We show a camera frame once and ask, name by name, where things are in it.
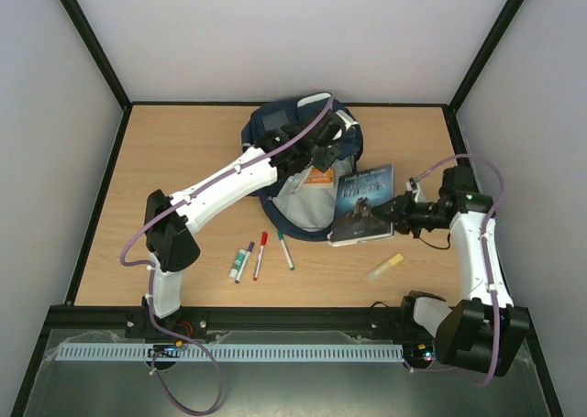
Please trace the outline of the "orange treehouse book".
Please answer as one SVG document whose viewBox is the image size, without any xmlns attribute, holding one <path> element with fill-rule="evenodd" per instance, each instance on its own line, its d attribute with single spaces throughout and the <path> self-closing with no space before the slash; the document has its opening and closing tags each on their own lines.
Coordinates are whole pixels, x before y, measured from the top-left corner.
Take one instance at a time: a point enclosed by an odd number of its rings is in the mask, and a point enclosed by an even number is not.
<svg viewBox="0 0 587 417">
<path fill-rule="evenodd" d="M 312 169 L 305 179 L 305 186 L 333 186 L 335 182 L 335 172 L 332 168 L 321 171 Z"/>
</svg>

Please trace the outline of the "dark blue Wuthering Heights book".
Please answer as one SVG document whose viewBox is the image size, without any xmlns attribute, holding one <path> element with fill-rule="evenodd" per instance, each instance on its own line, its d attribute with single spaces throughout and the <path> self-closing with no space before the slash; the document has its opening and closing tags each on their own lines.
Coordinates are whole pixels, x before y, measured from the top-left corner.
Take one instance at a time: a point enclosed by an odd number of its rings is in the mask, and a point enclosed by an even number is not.
<svg viewBox="0 0 587 417">
<path fill-rule="evenodd" d="M 342 247 L 392 237 L 392 223 L 373 212 L 392 198 L 392 164 L 342 176 L 338 180 L 329 244 Z"/>
</svg>

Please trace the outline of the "navy blue backpack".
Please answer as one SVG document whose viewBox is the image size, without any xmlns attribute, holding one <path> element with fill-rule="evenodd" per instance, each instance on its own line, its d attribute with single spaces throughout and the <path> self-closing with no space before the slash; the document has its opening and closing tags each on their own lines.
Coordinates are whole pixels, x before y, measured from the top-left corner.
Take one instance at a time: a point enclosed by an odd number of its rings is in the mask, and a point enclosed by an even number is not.
<svg viewBox="0 0 587 417">
<path fill-rule="evenodd" d="M 251 113 L 241 131 L 242 149 L 247 150 L 267 132 L 286 124 L 311 122 L 330 98 L 331 94 L 324 92 L 262 105 Z M 334 176 L 339 179 L 356 170 L 363 152 L 363 135 L 355 116 L 339 100 L 333 101 L 332 110 L 352 124 L 340 140 L 340 154 L 332 165 Z M 306 185 L 309 175 L 310 169 L 305 169 L 253 195 L 259 198 L 262 210 L 281 233 L 307 242 L 327 242 L 334 220 L 337 185 Z"/>
</svg>

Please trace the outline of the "green cap marker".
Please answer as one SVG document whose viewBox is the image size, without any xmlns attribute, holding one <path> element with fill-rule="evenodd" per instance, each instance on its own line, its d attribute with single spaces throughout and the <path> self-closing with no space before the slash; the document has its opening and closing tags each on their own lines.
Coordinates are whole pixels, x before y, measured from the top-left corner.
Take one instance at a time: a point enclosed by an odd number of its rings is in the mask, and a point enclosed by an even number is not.
<svg viewBox="0 0 587 417">
<path fill-rule="evenodd" d="M 291 253 L 289 251 L 289 248 L 288 248 L 288 246 L 286 244 L 284 234 L 281 231 L 278 230 L 277 231 L 277 236 L 278 236 L 279 243 L 280 243 L 280 245 L 282 247 L 282 251 L 283 251 L 283 254 L 285 256 L 285 259 L 286 259 L 288 268 L 289 268 L 290 271 L 294 271 L 295 270 L 295 265 L 294 265 L 294 262 L 293 262 Z"/>
</svg>

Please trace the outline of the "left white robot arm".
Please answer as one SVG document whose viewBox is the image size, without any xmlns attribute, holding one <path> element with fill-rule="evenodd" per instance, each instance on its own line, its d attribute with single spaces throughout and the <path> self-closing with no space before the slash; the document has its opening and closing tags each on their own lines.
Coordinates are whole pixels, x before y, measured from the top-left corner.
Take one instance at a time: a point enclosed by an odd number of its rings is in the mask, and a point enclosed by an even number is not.
<svg viewBox="0 0 587 417">
<path fill-rule="evenodd" d="M 310 121 L 266 131 L 235 161 L 204 181 L 170 196 L 148 199 L 146 246 L 153 282 L 147 302 L 166 318 L 181 307 L 183 272 L 200 256 L 194 236 L 216 215 L 257 190 L 310 166 L 328 169 L 340 153 L 340 139 L 355 125 L 338 110 L 321 111 Z"/>
</svg>

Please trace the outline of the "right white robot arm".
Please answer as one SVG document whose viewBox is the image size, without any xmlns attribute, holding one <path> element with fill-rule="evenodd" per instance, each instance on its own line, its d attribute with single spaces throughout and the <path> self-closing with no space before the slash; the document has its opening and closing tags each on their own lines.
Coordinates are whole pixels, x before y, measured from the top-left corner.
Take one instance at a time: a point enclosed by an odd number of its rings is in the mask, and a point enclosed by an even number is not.
<svg viewBox="0 0 587 417">
<path fill-rule="evenodd" d="M 504 376 L 530 328 L 528 313 L 505 286 L 495 246 L 496 201 L 477 192 L 473 171 L 444 170 L 435 202 L 419 197 L 419 181 L 373 208 L 396 233 L 419 238 L 445 229 L 460 263 L 461 299 L 455 306 L 437 295 L 410 291 L 401 304 L 400 325 L 409 335 L 427 331 L 438 362 L 484 374 L 484 383 Z"/>
</svg>

